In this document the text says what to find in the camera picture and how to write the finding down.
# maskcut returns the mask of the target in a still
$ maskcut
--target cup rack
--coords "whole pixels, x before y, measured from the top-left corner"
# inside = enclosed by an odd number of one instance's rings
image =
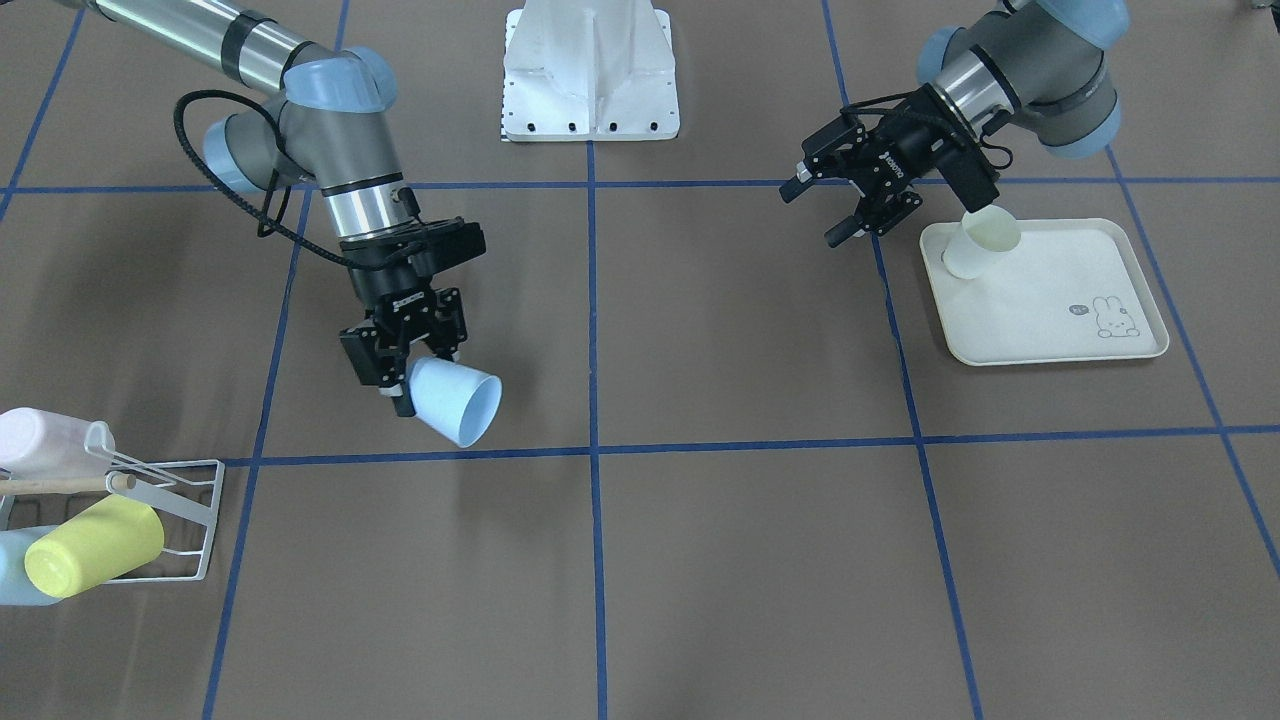
[[[170,577],[116,578],[111,583],[172,583],[202,580],[209,571],[209,560],[214,547],[214,533],[218,528],[218,510],[223,497],[223,479],[227,466],[220,460],[189,460],[178,462],[143,462],[114,450],[114,441],[106,423],[91,423],[84,436],[84,451],[111,462],[110,471],[102,477],[102,492],[120,495],[129,500],[150,505],[156,510],[174,515],[202,528],[200,550],[177,550],[165,542],[164,555],[177,557],[196,557],[195,571]],[[197,480],[186,475],[196,473],[211,479]],[[0,470],[0,477],[13,478]],[[178,491],[188,489],[196,495],[209,493],[209,505],[184,497]],[[96,487],[91,492],[100,492]],[[9,519],[15,506],[15,496],[0,497],[0,529],[9,528]]]

